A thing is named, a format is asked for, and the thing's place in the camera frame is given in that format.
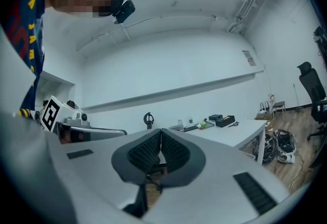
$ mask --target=black office chair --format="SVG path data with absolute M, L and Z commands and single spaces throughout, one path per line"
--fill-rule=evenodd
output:
M 327 105 L 327 100 L 323 100 L 326 97 L 325 90 L 323 89 L 316 70 L 311 67 L 311 64 L 309 62 L 304 62 L 303 64 L 298 66 L 298 68 L 301 71 L 299 79 L 302 85 L 307 90 L 312 101 L 311 116 L 319 124 L 323 124 L 318 128 L 319 132 L 310 134 L 307 137 L 307 140 L 309 141 L 310 138 L 313 136 L 323 135 L 326 137 L 327 111 L 323 112 L 323 105 Z

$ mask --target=pipe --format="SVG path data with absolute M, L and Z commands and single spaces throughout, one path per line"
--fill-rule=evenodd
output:
M 124 31 L 127 33 L 127 30 L 126 28 L 129 28 L 129 27 L 132 27 L 132 26 L 135 26 L 135 25 L 138 25 L 142 22 L 145 22 L 145 21 L 149 21 L 149 20 L 154 20 L 154 19 L 163 19 L 163 18 L 176 18 L 176 17 L 201 17 L 201 18 L 211 18 L 211 19 L 216 19 L 216 20 L 220 20 L 220 19 L 224 19 L 224 20 L 229 20 L 228 18 L 225 18 L 225 17 L 212 17 L 212 16 L 192 16 L 192 15 L 176 15 L 176 16 L 161 16 L 161 17 L 154 17 L 154 18 L 148 18 L 148 19 L 144 19 L 140 22 L 137 22 L 137 23 L 134 23 L 134 24 L 131 24 L 130 26 L 128 27 L 125 27 L 124 25 L 122 25 L 123 27 L 121 29 L 124 29 Z M 99 37 L 101 36 L 104 36 L 104 35 L 109 35 L 110 38 L 112 39 L 113 43 L 116 45 L 116 41 L 113 39 L 113 37 L 111 36 L 111 33 L 114 32 L 114 31 L 117 31 L 118 29 L 113 29 L 112 31 L 109 31 L 107 33 L 104 33 L 104 34 L 99 34 L 97 35 L 96 37 L 92 38 L 91 40 L 89 40 L 88 42 L 86 42 L 85 44 L 83 44 L 80 48 L 78 48 L 76 51 L 79 51 L 80 49 L 82 49 L 83 47 L 85 47 L 86 45 L 90 44 L 91 42 L 93 42 L 94 40 L 98 39 Z
M 242 20 L 245 19 L 247 17 L 247 15 L 249 14 L 251 8 L 252 8 L 252 5 L 253 3 L 255 2 L 256 0 L 250 0 L 250 3 L 248 5 L 248 7 L 246 8 L 246 10 L 244 11 L 244 14 L 242 16 Z
M 124 26 L 123 23 L 121 23 L 121 27 L 122 27 L 122 29 L 125 31 L 125 34 L 126 34 L 128 40 L 131 41 L 131 38 L 130 38 L 130 36 L 128 35 L 128 32 L 127 32 L 127 30 L 126 30 L 126 28 L 125 28 L 125 26 Z
M 113 39 L 113 37 L 112 37 L 112 35 L 111 35 L 111 33 L 110 33 L 110 32 L 109 32 L 109 34 L 108 34 L 108 35 L 109 35 L 109 37 L 111 38 L 111 40 L 112 40 L 112 42 L 114 43 L 114 45 L 115 45 L 115 46 L 117 46 L 117 43 L 116 43 L 116 41 Z

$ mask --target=black vent grille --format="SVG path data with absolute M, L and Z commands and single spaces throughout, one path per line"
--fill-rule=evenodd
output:
M 277 205 L 249 173 L 245 172 L 234 175 L 233 177 L 260 215 Z
M 166 133 L 162 133 L 161 139 L 161 151 L 165 156 L 167 163 L 167 171 L 173 172 L 181 167 L 183 167 L 190 159 L 190 150 L 173 139 Z
M 76 152 L 67 153 L 67 156 L 70 160 L 79 158 L 81 156 L 86 156 L 92 154 L 93 151 L 90 149 L 83 149 Z
M 159 132 L 132 148 L 127 153 L 127 159 L 129 162 L 144 173 L 150 172 L 153 165 L 160 163 L 158 157 L 160 152 L 160 139 L 161 136 Z

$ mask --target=white wall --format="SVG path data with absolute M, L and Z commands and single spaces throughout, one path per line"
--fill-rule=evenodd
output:
M 252 75 L 246 80 L 235 79 L 233 83 L 225 81 L 219 85 L 221 88 L 180 98 L 176 93 L 169 100 L 160 101 L 159 97 L 152 100 L 154 103 L 150 101 L 149 104 L 98 113 L 86 112 L 92 126 L 124 129 L 129 134 L 146 129 L 143 116 L 147 112 L 154 117 L 153 128 L 177 125 L 178 119 L 186 126 L 189 116 L 195 123 L 213 114 L 234 115 L 237 120 L 254 119 L 259 111 L 261 96 Z
M 242 50 L 252 53 L 257 66 L 249 65 Z M 87 62 L 83 110 L 92 126 L 128 133 L 146 129 L 147 112 L 154 127 L 212 114 L 253 119 L 265 100 L 252 74 L 261 70 L 241 36 L 190 30 L 154 34 Z
M 313 40 L 318 26 L 309 0 L 267 0 L 245 35 L 266 66 L 276 101 L 285 101 L 286 107 L 297 106 L 293 84 L 299 104 L 311 103 L 298 78 L 297 66 L 305 61 L 312 64 L 323 86 L 327 87 L 327 72 Z M 269 94 L 269 81 L 261 74 L 257 74 L 256 79 L 264 95 Z
M 145 96 L 262 70 L 241 36 L 204 30 L 162 32 L 104 51 L 84 69 L 83 107 Z
M 43 108 L 43 100 L 45 100 L 44 94 L 36 91 L 35 110 L 41 110 Z
M 66 85 L 64 83 L 61 83 L 54 90 L 46 92 L 44 97 L 46 100 L 48 100 L 48 99 L 50 99 L 51 96 L 55 96 L 57 99 L 61 100 L 63 103 L 67 103 L 67 101 L 70 100 L 69 92 L 71 89 L 72 89 L 71 85 Z
M 85 59 L 76 52 L 76 46 L 65 39 L 55 28 L 49 9 L 44 15 L 44 65 L 43 70 L 62 81 L 74 84 L 69 99 L 82 103 L 82 69 Z

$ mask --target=camera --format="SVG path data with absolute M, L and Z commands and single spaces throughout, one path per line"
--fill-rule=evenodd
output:
M 116 18 L 115 24 L 123 23 L 135 11 L 134 3 L 131 0 L 126 0 L 119 11 L 112 16 Z

